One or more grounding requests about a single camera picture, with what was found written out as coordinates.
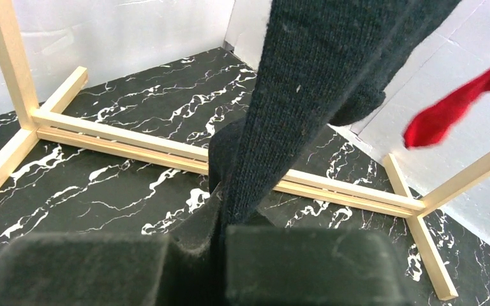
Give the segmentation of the red sock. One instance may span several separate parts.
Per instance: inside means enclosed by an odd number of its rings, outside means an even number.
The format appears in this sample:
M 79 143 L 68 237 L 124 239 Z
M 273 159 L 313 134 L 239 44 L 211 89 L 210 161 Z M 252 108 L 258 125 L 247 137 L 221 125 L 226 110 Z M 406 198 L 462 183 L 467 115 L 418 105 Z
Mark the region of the red sock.
M 490 68 L 418 113 L 403 133 L 404 147 L 413 149 L 440 143 L 487 92 L 490 92 Z

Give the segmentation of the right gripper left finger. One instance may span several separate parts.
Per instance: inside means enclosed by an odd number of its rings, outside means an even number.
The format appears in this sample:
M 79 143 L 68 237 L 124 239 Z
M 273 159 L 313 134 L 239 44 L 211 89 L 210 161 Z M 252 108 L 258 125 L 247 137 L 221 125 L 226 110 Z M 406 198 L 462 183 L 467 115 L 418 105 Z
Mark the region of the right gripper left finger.
M 221 191 L 165 234 L 35 233 L 0 253 L 0 305 L 219 305 Z

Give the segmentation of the black sock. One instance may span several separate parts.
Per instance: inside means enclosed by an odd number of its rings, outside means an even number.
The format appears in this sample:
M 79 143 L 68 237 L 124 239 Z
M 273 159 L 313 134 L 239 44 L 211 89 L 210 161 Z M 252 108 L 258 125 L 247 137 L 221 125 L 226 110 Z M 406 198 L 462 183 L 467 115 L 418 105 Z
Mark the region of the black sock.
M 221 223 L 241 224 L 322 130 L 367 117 L 457 1 L 273 1 L 246 115 L 209 142 Z

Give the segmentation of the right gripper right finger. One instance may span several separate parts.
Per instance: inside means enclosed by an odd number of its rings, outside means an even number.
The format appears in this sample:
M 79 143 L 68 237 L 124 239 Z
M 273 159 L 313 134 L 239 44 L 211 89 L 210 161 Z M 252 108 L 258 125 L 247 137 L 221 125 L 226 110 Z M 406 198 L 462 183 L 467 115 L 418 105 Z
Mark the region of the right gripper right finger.
M 363 229 L 226 224 L 227 305 L 411 305 L 390 238 Z

